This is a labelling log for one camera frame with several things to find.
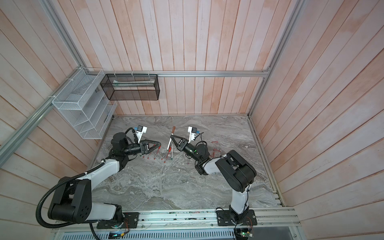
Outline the brown marker pen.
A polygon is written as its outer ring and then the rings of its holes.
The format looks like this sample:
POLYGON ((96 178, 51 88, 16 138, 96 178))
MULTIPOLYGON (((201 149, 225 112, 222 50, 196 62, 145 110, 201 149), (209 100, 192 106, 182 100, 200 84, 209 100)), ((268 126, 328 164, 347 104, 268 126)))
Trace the brown marker pen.
POLYGON ((176 129, 176 127, 175 126, 173 126, 173 128, 172 128, 172 132, 171 132, 171 136, 170 136, 170 139, 169 139, 169 143, 168 143, 168 147, 167 147, 167 151, 169 151, 170 150, 170 148, 171 148, 171 143, 172 143, 172 136, 174 135, 174 133, 175 133, 175 129, 176 129))

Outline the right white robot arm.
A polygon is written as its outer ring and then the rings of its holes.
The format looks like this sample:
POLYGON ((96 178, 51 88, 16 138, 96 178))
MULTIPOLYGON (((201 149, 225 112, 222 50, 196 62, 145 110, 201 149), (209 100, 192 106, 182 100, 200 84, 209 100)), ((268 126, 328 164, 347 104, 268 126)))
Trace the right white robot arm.
POLYGON ((221 157, 211 158, 205 141, 192 145, 189 140, 176 135, 172 135, 171 140, 180 152, 195 160, 195 169, 200 175, 223 175, 232 188, 229 217, 233 224, 239 224, 250 209, 249 190, 257 175, 255 168, 235 150, 221 157))

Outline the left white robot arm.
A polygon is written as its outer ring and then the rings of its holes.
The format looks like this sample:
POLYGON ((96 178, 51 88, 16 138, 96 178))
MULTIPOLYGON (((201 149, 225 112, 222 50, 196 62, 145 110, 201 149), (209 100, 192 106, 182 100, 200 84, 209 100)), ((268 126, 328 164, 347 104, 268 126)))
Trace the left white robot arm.
POLYGON ((62 221, 63 226, 106 221, 112 228, 124 222, 120 205, 92 201, 92 191, 110 176, 122 171, 138 155, 148 155, 161 147, 158 141, 141 140, 136 133, 114 134, 109 155, 96 167, 74 177, 64 177, 50 190, 53 195, 48 218, 62 221))

